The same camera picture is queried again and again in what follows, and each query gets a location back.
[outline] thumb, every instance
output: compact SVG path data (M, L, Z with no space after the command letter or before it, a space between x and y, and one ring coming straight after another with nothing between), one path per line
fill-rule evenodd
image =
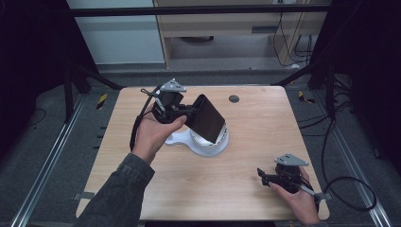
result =
M179 130L187 119L186 115L182 115L171 123L172 132Z

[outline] finger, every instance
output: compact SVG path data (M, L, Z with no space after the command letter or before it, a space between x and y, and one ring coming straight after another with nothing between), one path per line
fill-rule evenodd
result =
M300 166L300 172L301 172L301 176L309 182L309 175L307 175L305 169L302 166Z
M149 106L147 106L147 108L144 111L144 115L143 118L144 119L149 119L149 120L156 120L156 118L153 115L153 105L154 104L150 104Z
M270 187L277 193L278 196L280 196L284 200L287 200L288 197L291 195L289 192L286 191L286 189L276 183L270 183Z

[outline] wooden table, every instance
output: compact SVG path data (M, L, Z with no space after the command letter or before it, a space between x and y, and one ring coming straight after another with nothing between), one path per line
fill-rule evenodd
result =
M121 91L86 192L97 192L129 152L133 121L148 98L140 89ZM260 167L274 174L274 159L287 152L310 163L284 88L187 87L182 103L192 104L200 94L226 119L228 146L218 156L203 158L187 146L164 145L151 164L156 173L146 189L141 220L293 219L289 207L262 185L256 171ZM239 101L232 103L231 95ZM305 170L315 191L321 192L312 164ZM77 216L87 203L80 201ZM320 218L328 216L323 202Z

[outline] white base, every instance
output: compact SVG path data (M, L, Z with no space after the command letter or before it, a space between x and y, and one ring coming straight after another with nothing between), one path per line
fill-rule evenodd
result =
M187 145L194 153L201 157L211 158L220 154L227 147L229 141L229 134L226 131L225 136L215 145L202 146L195 141L191 130L188 129L183 132L174 132L166 140L167 145Z

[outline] small round object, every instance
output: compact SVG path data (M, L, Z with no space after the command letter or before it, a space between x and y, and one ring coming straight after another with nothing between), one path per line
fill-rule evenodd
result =
M233 103L236 103L239 101L239 97L236 95L229 96L228 99Z

